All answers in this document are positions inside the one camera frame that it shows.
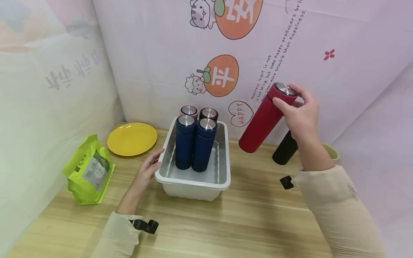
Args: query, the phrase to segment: orange circle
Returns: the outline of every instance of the orange circle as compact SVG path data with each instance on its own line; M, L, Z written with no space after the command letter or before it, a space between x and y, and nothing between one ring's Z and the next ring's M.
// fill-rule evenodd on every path
M237 60L228 54L212 59L208 67L211 81L205 83L207 91L215 97L223 97L231 93L238 81L240 68Z
M248 4L247 1L243 1L243 10L246 12L248 10ZM238 6L240 4L240 0L235 0L234 1L234 6ZM256 0L256 2L253 5L253 19L252 22L250 22L250 15L251 12L247 13L247 17L243 18L242 16L239 17L239 20L237 22L237 17L238 17L238 12L234 7L228 6L228 3L225 5L225 11L224 15L222 17L219 17L215 15L216 17L216 24L221 31L222 35L224 35L226 38L231 39L231 40L237 40L240 38L245 37L248 35L248 33L252 30L252 28L255 26L255 23L258 20L258 17L261 12L263 0Z

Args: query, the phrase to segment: light green mug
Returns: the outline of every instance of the light green mug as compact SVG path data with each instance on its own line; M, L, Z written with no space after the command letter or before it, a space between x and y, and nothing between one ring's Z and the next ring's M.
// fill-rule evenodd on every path
M323 147L327 151L331 160L333 160L334 164L339 165L340 155L338 154L337 150L331 147L330 145L324 144L324 143L323 143Z

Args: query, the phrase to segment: wooden tabletop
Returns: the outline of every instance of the wooden tabletop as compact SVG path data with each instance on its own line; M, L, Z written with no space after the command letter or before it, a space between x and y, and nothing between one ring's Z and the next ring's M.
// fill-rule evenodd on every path
M150 152L164 144L167 130L157 132ZM279 182L300 169L298 155L280 166L272 161L273 152L274 147L262 146L248 154L237 140L230 140L231 186L213 202L169 197L153 179L137 214L156 220L159 228L155 235L141 233L132 257L330 258L301 192L284 190ZM112 155L116 167L101 204L78 205L64 186L7 257L90 257L109 215L148 155Z

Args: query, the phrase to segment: stainless steel cap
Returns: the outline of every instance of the stainless steel cap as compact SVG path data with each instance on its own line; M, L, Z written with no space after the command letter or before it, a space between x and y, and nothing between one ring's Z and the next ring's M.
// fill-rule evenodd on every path
M181 113L184 115L193 115L193 114L196 114L197 112L198 112L198 109L194 106L187 105L187 106L181 107Z
M195 123L195 118L187 115L180 116L178 117L178 123L180 123L183 126L191 126Z
M283 92L284 94L286 94L287 96L296 96L297 92L295 92L295 90L293 90L292 88L290 88L287 84L285 83L276 83L275 86L277 87L277 89L281 92Z
M213 117L216 117L216 111L215 109L207 107L202 110L202 115L207 118L213 118Z
M215 129L216 122L209 118L203 118L199 121L199 125L201 126L202 129L205 129L206 131L211 131Z

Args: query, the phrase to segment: black wrist strap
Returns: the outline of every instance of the black wrist strap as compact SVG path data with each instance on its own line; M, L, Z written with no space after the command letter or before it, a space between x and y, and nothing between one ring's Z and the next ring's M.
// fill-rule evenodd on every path
M149 234L155 234L156 230L158 229L159 223L155 220L150 220L146 223L143 220L129 220L132 226L137 230L143 230Z

